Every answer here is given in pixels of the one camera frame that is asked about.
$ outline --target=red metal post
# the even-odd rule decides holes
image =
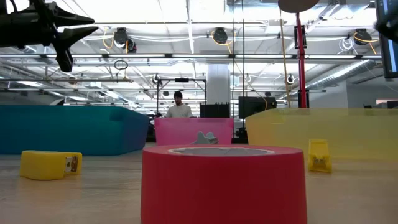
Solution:
[[[304,36],[303,36],[303,30],[301,28],[301,20],[300,20],[300,14],[296,13],[296,19],[297,19],[297,35],[298,35],[298,69],[299,69],[299,77],[300,77],[300,90],[301,90],[301,108],[306,108],[307,107],[307,97],[306,97],[306,92],[305,92],[305,69],[304,69],[304,56],[305,56],[305,51],[304,51]]]

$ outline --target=teal container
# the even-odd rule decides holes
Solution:
[[[149,118],[115,106],[0,106],[0,154],[24,150],[113,156],[145,146]]]

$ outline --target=pink plastic bin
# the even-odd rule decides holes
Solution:
[[[155,120],[156,145],[192,144],[201,131],[212,132],[218,144],[231,144],[232,118],[158,118]]]

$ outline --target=yellow plastic block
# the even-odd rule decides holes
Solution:
[[[83,156],[79,152],[23,151],[19,175],[34,180],[57,180],[80,174]]]
[[[308,151],[308,170],[331,172],[328,141],[322,139],[310,139],[310,148]]]

